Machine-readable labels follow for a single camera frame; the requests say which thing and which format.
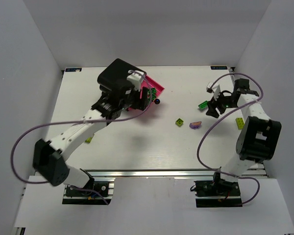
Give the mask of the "green long lego brick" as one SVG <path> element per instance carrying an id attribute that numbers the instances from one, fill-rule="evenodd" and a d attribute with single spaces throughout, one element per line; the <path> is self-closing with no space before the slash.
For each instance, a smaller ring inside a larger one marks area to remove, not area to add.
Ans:
<path id="1" fill-rule="evenodd" d="M 203 111 L 203 110 L 205 110 L 206 108 L 208 108 L 208 101 L 206 100 L 206 101 L 200 103 L 200 104 L 198 105 L 198 108 L 199 108 L 200 111 Z"/>

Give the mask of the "pink top drawer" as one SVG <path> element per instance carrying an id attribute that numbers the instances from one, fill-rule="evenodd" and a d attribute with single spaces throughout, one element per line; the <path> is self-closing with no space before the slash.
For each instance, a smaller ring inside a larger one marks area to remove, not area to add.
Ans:
<path id="1" fill-rule="evenodd" d="M 127 111 L 133 109 L 144 111 L 150 104 L 160 103 L 159 96 L 165 88 L 148 75 L 135 72 L 129 74 L 126 79 L 134 85 L 129 94 L 130 102 L 126 108 Z"/>

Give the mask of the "lime long lego brick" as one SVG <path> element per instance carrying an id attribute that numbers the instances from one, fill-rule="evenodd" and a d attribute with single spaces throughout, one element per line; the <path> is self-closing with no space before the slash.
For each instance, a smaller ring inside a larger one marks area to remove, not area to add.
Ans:
<path id="1" fill-rule="evenodd" d="M 238 117 L 235 119 L 235 121 L 236 121 L 236 125 L 237 125 L 238 129 L 242 130 L 245 125 L 244 119 L 242 117 Z"/>

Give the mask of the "small green lego brick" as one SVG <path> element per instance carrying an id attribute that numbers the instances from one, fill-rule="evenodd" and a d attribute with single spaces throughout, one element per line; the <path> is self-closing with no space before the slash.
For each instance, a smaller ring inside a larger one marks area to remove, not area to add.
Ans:
<path id="1" fill-rule="evenodd" d="M 149 98 L 150 100 L 154 101 L 154 100 L 156 99 L 156 95 L 151 94 L 151 95 L 148 96 L 148 98 Z"/>

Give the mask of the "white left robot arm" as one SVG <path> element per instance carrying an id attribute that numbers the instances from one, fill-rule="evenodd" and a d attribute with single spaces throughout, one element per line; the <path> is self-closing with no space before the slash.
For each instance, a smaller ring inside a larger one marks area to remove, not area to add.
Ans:
<path id="1" fill-rule="evenodd" d="M 103 92 L 78 121 L 70 121 L 70 127 L 56 137 L 35 143 L 33 167 L 52 186 L 60 184 L 78 188 L 89 188 L 93 179 L 84 170 L 67 165 L 71 154 L 88 138 L 112 122 L 121 121 L 121 112 L 127 108 L 146 111 L 150 105 L 148 91 L 142 83 L 145 77 L 129 75 L 125 80 L 115 82 L 114 88 Z"/>

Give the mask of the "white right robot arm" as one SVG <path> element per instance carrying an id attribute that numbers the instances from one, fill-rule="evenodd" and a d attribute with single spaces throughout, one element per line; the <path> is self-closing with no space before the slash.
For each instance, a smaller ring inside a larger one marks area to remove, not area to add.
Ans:
<path id="1" fill-rule="evenodd" d="M 249 80 L 235 81 L 232 92 L 221 91 L 219 84 L 209 83 L 207 115 L 218 118 L 228 108 L 241 108 L 244 126 L 236 142 L 234 156 L 214 173 L 212 186 L 218 193 L 231 191 L 252 165 L 272 159 L 282 125 L 272 120 L 258 102 L 260 95 L 249 88 Z"/>

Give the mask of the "purple butterfly lego brick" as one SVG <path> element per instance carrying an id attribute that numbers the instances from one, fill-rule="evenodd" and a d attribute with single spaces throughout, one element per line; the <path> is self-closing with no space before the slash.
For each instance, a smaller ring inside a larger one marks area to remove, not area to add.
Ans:
<path id="1" fill-rule="evenodd" d="M 198 129 L 198 128 L 200 128 L 201 127 L 201 121 L 197 121 L 197 122 L 191 122 L 190 124 L 189 124 L 189 127 L 191 128 L 191 129 Z"/>

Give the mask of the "black drawer cabinet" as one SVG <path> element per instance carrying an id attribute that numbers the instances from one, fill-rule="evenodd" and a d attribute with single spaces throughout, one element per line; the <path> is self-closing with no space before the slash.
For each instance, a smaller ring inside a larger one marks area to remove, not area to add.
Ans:
<path id="1" fill-rule="evenodd" d="M 132 84 L 127 80 L 128 71 L 140 71 L 146 74 L 142 69 L 117 58 L 98 76 L 97 82 L 101 95 L 117 95 L 129 90 Z"/>

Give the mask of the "lime square lego brick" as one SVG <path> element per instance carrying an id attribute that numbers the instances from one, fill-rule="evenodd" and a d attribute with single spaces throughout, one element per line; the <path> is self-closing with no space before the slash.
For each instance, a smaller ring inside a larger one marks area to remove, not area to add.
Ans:
<path id="1" fill-rule="evenodd" d="M 178 126 L 178 127 L 181 127 L 183 125 L 184 121 L 180 118 L 178 118 L 176 121 L 175 121 L 175 124 Z"/>

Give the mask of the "blue label right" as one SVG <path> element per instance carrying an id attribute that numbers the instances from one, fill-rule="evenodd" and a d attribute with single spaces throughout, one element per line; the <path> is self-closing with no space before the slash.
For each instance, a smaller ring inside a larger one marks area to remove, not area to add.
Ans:
<path id="1" fill-rule="evenodd" d="M 210 66 L 211 70 L 228 70 L 227 66 Z"/>

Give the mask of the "blue label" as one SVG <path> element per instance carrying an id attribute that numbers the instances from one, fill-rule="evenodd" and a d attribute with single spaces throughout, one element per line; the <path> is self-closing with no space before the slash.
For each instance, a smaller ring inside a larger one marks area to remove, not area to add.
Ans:
<path id="1" fill-rule="evenodd" d="M 81 72 L 82 68 L 66 68 L 64 72 Z"/>
<path id="2" fill-rule="evenodd" d="M 210 66 L 211 70 L 228 70 L 227 66 Z"/>

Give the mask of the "blue label left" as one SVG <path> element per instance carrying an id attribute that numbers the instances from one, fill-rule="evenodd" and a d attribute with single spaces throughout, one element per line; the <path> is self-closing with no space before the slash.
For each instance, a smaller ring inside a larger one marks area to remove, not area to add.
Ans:
<path id="1" fill-rule="evenodd" d="M 81 72 L 82 68 L 66 68 L 64 72 Z"/>

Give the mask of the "aluminium table edge rail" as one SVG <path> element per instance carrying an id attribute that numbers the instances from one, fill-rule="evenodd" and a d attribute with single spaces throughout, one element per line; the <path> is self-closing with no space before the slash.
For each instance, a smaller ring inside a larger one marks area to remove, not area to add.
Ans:
<path id="1" fill-rule="evenodd" d="M 199 170 L 88 170 L 94 177 L 210 177 L 214 171 Z"/>

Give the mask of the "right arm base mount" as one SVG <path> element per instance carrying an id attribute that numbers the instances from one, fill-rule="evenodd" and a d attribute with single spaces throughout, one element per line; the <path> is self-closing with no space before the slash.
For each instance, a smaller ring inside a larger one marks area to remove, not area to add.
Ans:
<path id="1" fill-rule="evenodd" d="M 212 180 L 194 181 L 190 192 L 195 193 L 197 208 L 236 208 L 243 206 L 238 183 L 234 183 L 234 186 L 230 188 L 217 189 Z"/>

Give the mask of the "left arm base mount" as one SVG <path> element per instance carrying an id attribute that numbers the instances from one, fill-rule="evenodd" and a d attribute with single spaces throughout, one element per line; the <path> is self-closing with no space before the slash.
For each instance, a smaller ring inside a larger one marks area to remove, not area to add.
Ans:
<path id="1" fill-rule="evenodd" d="M 114 178 L 95 178 L 93 184 L 87 190 L 65 185 L 62 204 L 107 206 L 112 200 L 114 180 Z"/>

